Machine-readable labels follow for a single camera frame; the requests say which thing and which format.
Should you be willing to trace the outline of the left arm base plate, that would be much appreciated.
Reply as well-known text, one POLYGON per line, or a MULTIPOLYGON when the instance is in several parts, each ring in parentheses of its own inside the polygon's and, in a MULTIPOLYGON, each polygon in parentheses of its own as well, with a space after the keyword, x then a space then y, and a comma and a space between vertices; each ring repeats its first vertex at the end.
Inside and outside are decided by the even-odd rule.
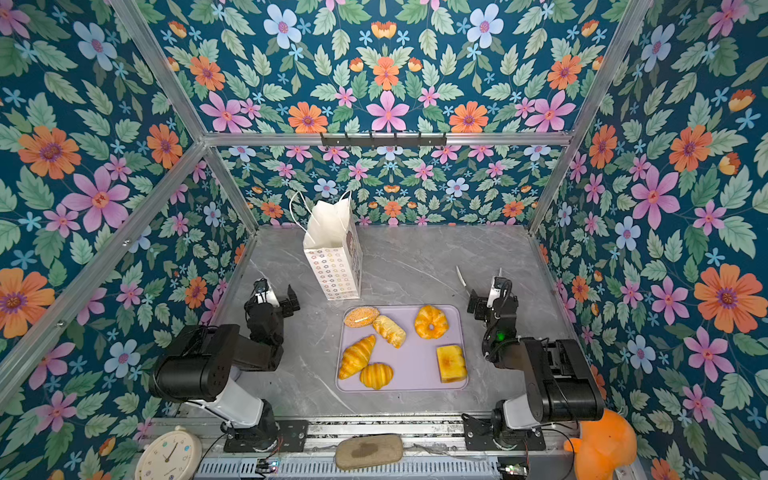
POLYGON ((268 420, 250 428, 227 428, 225 453, 302 452, 308 437, 306 420, 268 420))

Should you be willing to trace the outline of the ring shaped golden bread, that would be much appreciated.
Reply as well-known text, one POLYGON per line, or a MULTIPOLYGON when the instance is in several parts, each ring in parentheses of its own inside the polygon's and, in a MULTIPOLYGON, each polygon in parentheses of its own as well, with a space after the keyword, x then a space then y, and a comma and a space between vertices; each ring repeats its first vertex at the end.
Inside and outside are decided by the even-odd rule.
POLYGON ((450 329, 450 324, 442 310, 433 305, 425 305, 414 320, 414 329, 420 338, 436 340, 445 335, 450 329))

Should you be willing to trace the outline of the oblong braided bread roll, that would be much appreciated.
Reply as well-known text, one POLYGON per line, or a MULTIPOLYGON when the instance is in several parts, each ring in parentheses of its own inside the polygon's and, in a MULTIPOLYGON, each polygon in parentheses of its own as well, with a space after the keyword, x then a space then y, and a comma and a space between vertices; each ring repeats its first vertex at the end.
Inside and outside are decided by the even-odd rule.
POLYGON ((406 331, 400 327, 394 320, 379 315, 372 323, 374 330, 390 345, 399 349, 405 343, 407 338, 406 331))

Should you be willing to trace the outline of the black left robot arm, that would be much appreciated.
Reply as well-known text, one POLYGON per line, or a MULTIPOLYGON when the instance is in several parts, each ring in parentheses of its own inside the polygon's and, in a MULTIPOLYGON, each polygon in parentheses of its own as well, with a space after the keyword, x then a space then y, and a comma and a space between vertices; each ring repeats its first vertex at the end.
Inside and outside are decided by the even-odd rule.
POLYGON ((271 404, 241 387, 232 370, 276 371, 284 354, 284 321, 300 309, 292 287, 279 298, 267 279, 257 280, 244 304, 249 334, 242 335, 237 324, 183 328, 154 366, 150 393, 219 418, 227 452, 278 446, 284 434, 271 404))

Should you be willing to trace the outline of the white patterned paper bag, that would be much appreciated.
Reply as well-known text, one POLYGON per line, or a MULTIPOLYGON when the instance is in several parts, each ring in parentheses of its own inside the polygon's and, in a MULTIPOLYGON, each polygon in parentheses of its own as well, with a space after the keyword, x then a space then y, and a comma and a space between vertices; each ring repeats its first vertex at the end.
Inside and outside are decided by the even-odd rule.
POLYGON ((326 298, 329 301, 359 299, 362 248, 349 193, 334 204, 318 201, 312 208, 302 193, 294 193, 289 200, 289 215, 304 231, 303 252, 326 298), (294 214, 296 199, 302 201, 309 213, 305 226, 294 214))

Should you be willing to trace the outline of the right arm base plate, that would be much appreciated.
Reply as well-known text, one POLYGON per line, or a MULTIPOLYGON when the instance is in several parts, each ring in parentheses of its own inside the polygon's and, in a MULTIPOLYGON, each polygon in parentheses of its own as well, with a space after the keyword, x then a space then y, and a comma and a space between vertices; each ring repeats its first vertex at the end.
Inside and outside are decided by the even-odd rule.
POLYGON ((544 451, 546 443, 540 428, 511 429, 502 415, 493 411, 489 418, 461 414, 465 448, 468 451, 544 451))

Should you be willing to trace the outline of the white handled tongs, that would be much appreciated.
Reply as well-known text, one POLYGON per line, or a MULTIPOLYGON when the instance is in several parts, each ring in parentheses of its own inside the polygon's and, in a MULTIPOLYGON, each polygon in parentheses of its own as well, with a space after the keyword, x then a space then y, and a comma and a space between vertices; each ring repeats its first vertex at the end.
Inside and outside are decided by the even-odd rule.
POLYGON ((457 275, 457 277, 458 277, 458 280, 459 280, 459 282, 460 282, 461 286, 463 287, 463 289, 464 289, 465 293, 467 294, 467 296, 468 296, 468 297, 471 297, 471 295, 472 295, 472 293, 471 293, 471 292, 472 292, 472 290, 471 290, 471 289, 468 287, 468 285, 467 285, 467 282, 466 282, 466 280, 464 279, 464 276, 463 276, 463 274, 462 274, 462 271, 461 271, 461 269, 460 269, 460 267, 459 267, 458 265, 456 265, 456 266, 455 266, 455 272, 456 272, 456 275, 457 275))

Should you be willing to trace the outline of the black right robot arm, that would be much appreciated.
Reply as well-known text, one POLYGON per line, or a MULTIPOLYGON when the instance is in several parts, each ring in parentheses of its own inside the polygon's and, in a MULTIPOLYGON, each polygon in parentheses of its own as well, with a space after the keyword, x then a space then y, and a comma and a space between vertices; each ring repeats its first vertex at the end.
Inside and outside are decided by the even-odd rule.
POLYGON ((573 339, 521 336, 519 300, 511 280, 495 276, 489 294, 469 291, 467 312, 481 321, 483 358, 500 370, 522 373, 523 393, 500 400, 486 422, 463 416, 471 448, 487 441, 501 450, 542 449, 542 426, 600 420, 605 404, 590 366, 573 339))

